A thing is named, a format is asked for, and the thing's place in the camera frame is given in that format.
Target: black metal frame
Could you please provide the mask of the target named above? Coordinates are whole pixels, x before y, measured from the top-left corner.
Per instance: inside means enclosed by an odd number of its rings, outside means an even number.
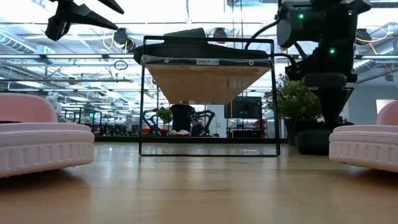
[[[84,111],[83,113],[91,113],[91,112],[93,112],[93,127],[91,128],[91,130],[94,131],[95,113],[97,113],[97,112],[100,113],[99,125],[101,126],[102,125],[102,112],[96,111],[96,110],[92,110],[92,111],[88,110],[88,111]],[[76,121],[76,114],[77,114],[77,111],[73,111],[73,122]],[[79,122],[78,122],[78,124],[81,123],[81,114],[82,114],[82,111],[81,111],[81,108],[79,108]]]
[[[202,42],[252,42],[252,43],[264,43],[270,44],[271,46],[271,54],[269,54],[269,58],[272,60],[271,66],[271,79],[272,79],[272,99],[274,102],[274,119],[275,119],[275,141],[276,144],[276,153],[275,154],[265,154],[265,155],[191,155],[191,154],[143,154],[142,153],[142,143],[143,142],[164,142],[164,143],[183,143],[187,142],[185,138],[178,138],[178,137],[163,137],[162,139],[157,139],[159,141],[151,141],[149,138],[145,138],[142,134],[142,119],[144,113],[144,84],[145,84],[145,65],[142,65],[141,71],[141,102],[140,102],[140,121],[139,121],[139,155],[140,156],[208,156],[208,157],[276,157],[280,155],[280,137],[279,137],[279,120],[278,112],[277,112],[277,92],[276,92],[276,77],[275,77],[275,60],[274,60],[274,40],[272,39],[242,39],[242,38],[212,38],[212,37],[170,37],[170,36],[151,36],[147,35],[144,36],[144,43],[142,46],[142,54],[146,54],[146,43],[147,40],[172,40],[174,42],[185,42],[187,40],[190,41],[202,41]],[[203,144],[233,144],[233,143],[259,143],[259,141],[253,141],[253,139],[215,139],[215,138],[190,138],[189,140],[191,143],[203,143]]]

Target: ceiling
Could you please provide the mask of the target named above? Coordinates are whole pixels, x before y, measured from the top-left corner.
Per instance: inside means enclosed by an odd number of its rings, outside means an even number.
[[[244,4],[240,6],[240,2],[228,5],[225,0],[116,0],[118,4],[125,10],[125,14],[121,15],[112,11],[97,0],[75,0],[77,4],[85,3],[91,10],[101,14],[103,17],[114,22],[119,27],[127,29],[128,36],[132,38],[137,45],[142,44],[142,38],[145,35],[163,35],[178,30],[193,29],[202,27],[208,34],[212,33],[216,27],[224,27],[229,37],[247,37],[252,36],[258,29],[274,20],[277,11],[276,1],[263,1],[265,3]],[[243,0],[242,2],[255,2],[252,0]],[[398,1],[388,1],[389,8],[382,5],[379,0],[371,1],[376,8],[359,16],[358,27],[366,28],[371,34],[373,40],[382,39],[373,44],[375,49],[392,42],[398,34],[398,22],[395,6]],[[12,38],[17,39],[23,44],[37,50],[36,53],[42,54],[43,49],[53,54],[124,54],[124,50],[115,44],[111,46],[113,30],[103,29],[94,26],[74,24],[69,33],[58,42],[49,40],[44,31],[47,26],[47,19],[55,14],[57,8],[56,2],[48,0],[19,0],[8,1],[0,7],[0,32],[5,32]],[[259,38],[275,39],[276,28],[271,28],[260,35]],[[310,54],[316,47],[316,44],[310,42],[300,43]],[[239,48],[241,45],[228,44],[228,47]],[[269,51],[266,44],[252,44],[252,49]],[[369,44],[364,46],[356,46],[358,54],[374,54]],[[292,47],[289,49],[290,54],[298,54],[297,50]],[[21,54],[20,52],[6,45],[0,45],[0,54]],[[92,89],[100,90],[131,90],[131,91],[115,91],[113,96],[107,95],[106,91],[66,91],[60,92],[61,99],[71,103],[86,103],[84,101],[73,100],[66,96],[79,96],[90,99],[92,103],[120,103],[121,105],[113,105],[119,110],[129,109],[136,110],[137,103],[140,102],[139,90],[141,88],[141,66],[133,59],[124,58],[128,68],[125,70],[117,70],[114,63],[118,59],[79,59],[66,58],[63,60],[54,60],[51,65],[39,63],[35,60],[6,60],[11,65],[4,64],[0,72],[0,77],[10,78],[13,74],[14,78],[43,78],[51,75],[53,79],[90,79],[90,80],[109,80],[116,78],[132,80],[131,83],[126,82],[80,82],[71,85],[67,82],[63,83],[42,83],[41,89],[47,90],[72,90],[72,89]],[[395,62],[387,63],[390,67]],[[286,66],[285,60],[278,60],[276,64],[276,73],[283,73]],[[373,70],[368,70],[359,74],[359,79],[366,78],[376,73],[383,73],[381,65],[375,65]],[[156,107],[156,87],[152,84],[152,77],[146,71],[145,88],[149,92],[145,95],[145,107],[147,109]],[[360,85],[394,85],[398,86],[398,82],[386,82],[385,78],[374,78],[371,81],[364,82]],[[24,83],[0,83],[0,88],[38,88],[25,85]],[[262,95],[265,91],[269,91],[271,87],[271,75],[265,74],[248,91],[248,95]],[[40,91],[35,94],[46,95],[47,92]],[[160,103],[167,103],[165,97],[160,93]]]

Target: black planter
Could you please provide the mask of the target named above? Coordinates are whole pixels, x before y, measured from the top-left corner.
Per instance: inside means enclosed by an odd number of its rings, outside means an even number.
[[[295,141],[295,134],[294,134],[294,129],[293,129],[293,124],[295,120],[293,119],[284,119],[285,121],[285,127],[286,127],[286,132],[287,132],[287,140],[289,142],[290,146],[295,146],[296,141]]]

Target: black cable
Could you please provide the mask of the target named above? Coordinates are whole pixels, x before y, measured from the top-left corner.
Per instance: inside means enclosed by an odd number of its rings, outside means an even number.
[[[259,29],[252,37],[250,37],[250,39],[255,39],[256,37],[258,37],[262,32],[266,31],[267,29],[276,26],[280,21],[280,17],[278,16],[278,19],[276,21],[274,21],[271,24],[266,25],[265,27]],[[247,50],[249,48],[249,45],[251,44],[251,42],[247,42],[246,46],[244,46],[244,49]]]
[[[276,54],[274,54],[274,56],[285,57],[285,58],[287,58],[290,61],[290,63],[292,64],[293,67],[295,67],[295,68],[297,67],[297,63],[294,60],[294,58],[292,56],[288,55],[288,54],[276,53]]]
[[[301,46],[300,46],[299,43],[295,42],[295,43],[294,43],[294,47],[296,47],[298,53],[300,54],[300,56],[301,56],[303,59],[308,58],[308,55],[304,52],[303,48],[301,48]]]
[[[123,60],[118,60],[115,63],[113,63],[113,67],[117,70],[126,70],[129,67],[129,64]]]

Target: person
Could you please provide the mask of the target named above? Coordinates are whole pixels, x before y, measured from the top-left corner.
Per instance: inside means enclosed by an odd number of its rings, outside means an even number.
[[[191,137],[200,137],[205,132],[205,127],[201,121],[192,121]]]
[[[176,104],[170,107],[173,113],[173,130],[179,132],[181,130],[191,130],[191,122],[198,122],[195,109],[190,105]]]

